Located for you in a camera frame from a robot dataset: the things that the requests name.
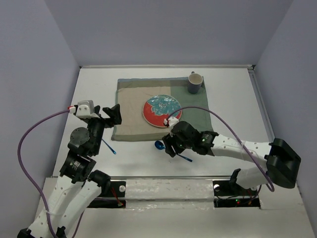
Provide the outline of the patchwork cloth placemat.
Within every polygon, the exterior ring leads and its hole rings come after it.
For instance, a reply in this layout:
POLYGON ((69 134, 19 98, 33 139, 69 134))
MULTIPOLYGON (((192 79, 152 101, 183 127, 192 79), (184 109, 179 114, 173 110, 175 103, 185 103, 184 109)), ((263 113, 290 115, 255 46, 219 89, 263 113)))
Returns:
POLYGON ((114 127, 114 141, 154 141, 168 133, 167 127, 156 127, 146 121, 143 107, 156 95, 170 95, 181 107, 197 106, 208 109, 206 86, 203 83, 197 94, 188 92, 188 78, 131 78, 118 79, 115 103, 120 104, 122 124, 114 127))

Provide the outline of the red and teal plate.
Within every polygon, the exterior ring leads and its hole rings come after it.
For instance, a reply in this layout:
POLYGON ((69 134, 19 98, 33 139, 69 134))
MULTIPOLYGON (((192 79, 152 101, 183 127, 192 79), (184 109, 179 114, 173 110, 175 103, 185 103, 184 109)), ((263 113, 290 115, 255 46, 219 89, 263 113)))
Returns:
POLYGON ((164 119, 180 108, 180 103, 174 97, 170 95, 156 95, 144 103, 143 117, 150 125, 165 128, 163 124, 164 119))

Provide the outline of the lavender cup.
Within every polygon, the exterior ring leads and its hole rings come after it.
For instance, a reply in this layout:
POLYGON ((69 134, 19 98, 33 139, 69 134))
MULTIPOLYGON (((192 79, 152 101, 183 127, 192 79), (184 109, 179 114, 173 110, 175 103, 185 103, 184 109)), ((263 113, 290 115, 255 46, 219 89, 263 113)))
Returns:
POLYGON ((203 77, 200 74, 192 71, 191 74, 188 76, 188 92, 191 94, 197 94, 202 86, 202 83, 203 77))

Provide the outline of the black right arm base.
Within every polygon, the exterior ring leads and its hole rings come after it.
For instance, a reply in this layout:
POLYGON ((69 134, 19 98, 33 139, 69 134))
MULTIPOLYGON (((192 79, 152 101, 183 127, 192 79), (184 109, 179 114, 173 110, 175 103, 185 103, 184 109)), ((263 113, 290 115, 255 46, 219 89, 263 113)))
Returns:
POLYGON ((215 208, 261 207, 257 189, 230 185, 228 180, 214 180, 213 192, 215 208))

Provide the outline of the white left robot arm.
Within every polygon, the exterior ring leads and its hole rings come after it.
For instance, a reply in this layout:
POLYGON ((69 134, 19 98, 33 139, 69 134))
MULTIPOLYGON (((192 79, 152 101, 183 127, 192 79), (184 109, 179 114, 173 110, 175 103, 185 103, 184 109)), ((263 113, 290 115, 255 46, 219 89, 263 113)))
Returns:
POLYGON ((34 222, 19 231, 19 238, 65 238, 74 224, 78 224, 85 209, 98 196, 109 192, 110 176, 94 170, 106 128, 122 123, 120 105, 112 108, 94 106, 93 101, 80 101, 57 115, 70 113, 86 123, 86 127, 74 129, 67 145, 69 151, 59 171, 56 184, 49 198, 25 169, 21 158, 21 147, 28 129, 19 141, 17 156, 20 167, 35 186, 44 207, 34 222))

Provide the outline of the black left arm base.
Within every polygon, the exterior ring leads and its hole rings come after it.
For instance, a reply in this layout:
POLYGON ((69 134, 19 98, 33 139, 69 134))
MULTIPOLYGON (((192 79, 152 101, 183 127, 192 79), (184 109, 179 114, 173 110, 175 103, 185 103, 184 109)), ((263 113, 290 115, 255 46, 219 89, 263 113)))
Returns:
POLYGON ((89 205, 88 208, 106 208, 106 209, 121 209, 126 207, 126 181, 114 180, 111 181, 110 187, 107 190, 102 190, 89 205))

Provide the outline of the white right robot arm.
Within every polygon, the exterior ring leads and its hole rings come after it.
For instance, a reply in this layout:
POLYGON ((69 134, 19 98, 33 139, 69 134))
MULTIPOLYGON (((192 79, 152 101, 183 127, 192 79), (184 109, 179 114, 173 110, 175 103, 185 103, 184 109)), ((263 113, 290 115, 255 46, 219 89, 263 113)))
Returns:
POLYGON ((175 117, 165 119, 163 124, 168 127, 169 133, 162 140, 165 152, 171 157, 189 149, 199 155, 230 157, 254 163, 253 168, 234 170, 228 182, 228 189, 233 194, 264 184, 269 185, 271 190, 274 185, 287 189, 296 185, 301 158, 283 139, 261 143, 242 141, 214 131, 199 132, 188 122, 175 117))

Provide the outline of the blue metal spoon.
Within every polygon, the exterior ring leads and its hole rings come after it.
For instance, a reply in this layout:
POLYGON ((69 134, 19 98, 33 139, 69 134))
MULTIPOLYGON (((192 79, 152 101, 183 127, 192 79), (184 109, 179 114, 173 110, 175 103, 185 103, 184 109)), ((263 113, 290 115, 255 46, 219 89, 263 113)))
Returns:
MULTIPOLYGON (((159 149, 159 150, 164 150, 164 149, 165 149, 165 145, 164 145, 161 141, 156 141, 156 142, 155 142, 155 147, 156 147, 157 149, 159 149)), ((180 154, 177 154, 177 156, 179 156, 179 157, 185 159, 185 160, 188 161, 188 162, 192 162, 192 161, 193 161, 192 159, 187 158, 187 157, 185 157, 185 156, 182 156, 182 155, 180 155, 180 154)))

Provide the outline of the blue metal fork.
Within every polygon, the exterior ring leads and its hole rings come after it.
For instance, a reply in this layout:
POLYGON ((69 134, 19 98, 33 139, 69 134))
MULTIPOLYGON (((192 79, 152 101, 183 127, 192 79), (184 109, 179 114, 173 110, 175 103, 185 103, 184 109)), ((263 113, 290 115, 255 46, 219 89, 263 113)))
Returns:
POLYGON ((109 150, 116 155, 116 151, 104 140, 102 139, 102 142, 109 148, 109 150))

